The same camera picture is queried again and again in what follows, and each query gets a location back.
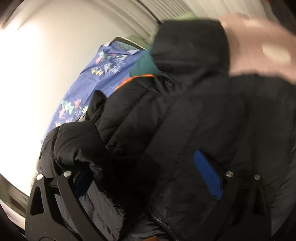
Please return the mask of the black puffer jacket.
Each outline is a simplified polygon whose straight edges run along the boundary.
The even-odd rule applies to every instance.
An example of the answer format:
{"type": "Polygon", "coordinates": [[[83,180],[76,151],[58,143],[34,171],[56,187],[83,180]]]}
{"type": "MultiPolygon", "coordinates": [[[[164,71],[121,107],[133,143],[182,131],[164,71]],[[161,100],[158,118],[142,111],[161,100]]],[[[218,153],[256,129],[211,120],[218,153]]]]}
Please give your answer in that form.
{"type": "Polygon", "coordinates": [[[194,163],[254,171],[270,240],[295,240],[295,86],[231,77],[218,21],[166,21],[152,46],[161,76],[93,93],[84,121],[46,136],[38,172],[74,173],[73,192],[106,240],[197,240],[218,199],[194,163]]]}

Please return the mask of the orange folded puffer jacket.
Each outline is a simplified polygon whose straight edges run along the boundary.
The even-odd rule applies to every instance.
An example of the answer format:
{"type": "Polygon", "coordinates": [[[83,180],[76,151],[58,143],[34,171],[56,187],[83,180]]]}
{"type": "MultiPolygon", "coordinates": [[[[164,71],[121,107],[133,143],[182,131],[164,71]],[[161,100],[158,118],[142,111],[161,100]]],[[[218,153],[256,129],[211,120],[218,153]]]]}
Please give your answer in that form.
{"type": "Polygon", "coordinates": [[[154,77],[154,75],[152,74],[144,74],[144,75],[138,75],[138,76],[133,76],[133,77],[130,77],[130,78],[126,78],[125,80],[123,80],[121,82],[121,84],[119,84],[114,91],[120,89],[121,87],[123,87],[124,85],[126,85],[127,83],[131,82],[132,80],[134,79],[137,79],[137,78],[151,78],[151,77],[154,77]]]}

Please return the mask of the dark teal folded garment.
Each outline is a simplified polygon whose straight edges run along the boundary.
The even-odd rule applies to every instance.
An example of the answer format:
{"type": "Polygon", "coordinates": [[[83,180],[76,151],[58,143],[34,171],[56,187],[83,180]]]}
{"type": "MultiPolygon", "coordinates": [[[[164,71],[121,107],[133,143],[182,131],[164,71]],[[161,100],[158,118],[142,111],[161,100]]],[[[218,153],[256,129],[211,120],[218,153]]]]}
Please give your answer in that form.
{"type": "Polygon", "coordinates": [[[151,56],[152,46],[149,46],[142,52],[141,56],[132,66],[129,75],[130,77],[151,74],[154,76],[161,76],[161,72],[158,70],[151,56]]]}

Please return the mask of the pink dotted bed cover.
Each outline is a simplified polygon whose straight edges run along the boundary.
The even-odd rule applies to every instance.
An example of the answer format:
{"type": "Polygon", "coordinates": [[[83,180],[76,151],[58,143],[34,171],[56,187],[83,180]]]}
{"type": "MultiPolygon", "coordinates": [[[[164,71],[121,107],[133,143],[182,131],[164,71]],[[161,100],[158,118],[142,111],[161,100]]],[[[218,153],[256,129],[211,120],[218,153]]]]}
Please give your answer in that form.
{"type": "Polygon", "coordinates": [[[230,75],[255,73],[295,83],[295,34],[246,14],[229,14],[219,21],[229,43],[230,75]]]}

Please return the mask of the blue tree-print sheet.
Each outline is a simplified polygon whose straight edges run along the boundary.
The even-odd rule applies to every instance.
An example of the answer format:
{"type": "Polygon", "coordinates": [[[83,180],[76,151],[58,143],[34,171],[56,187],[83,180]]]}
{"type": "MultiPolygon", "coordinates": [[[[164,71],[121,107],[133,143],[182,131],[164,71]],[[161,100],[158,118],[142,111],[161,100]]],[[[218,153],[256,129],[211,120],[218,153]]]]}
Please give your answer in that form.
{"type": "Polygon", "coordinates": [[[60,101],[47,132],[79,120],[86,113],[95,90],[110,96],[130,76],[132,66],[147,47],[144,42],[137,43],[123,37],[101,45],[60,101]]]}

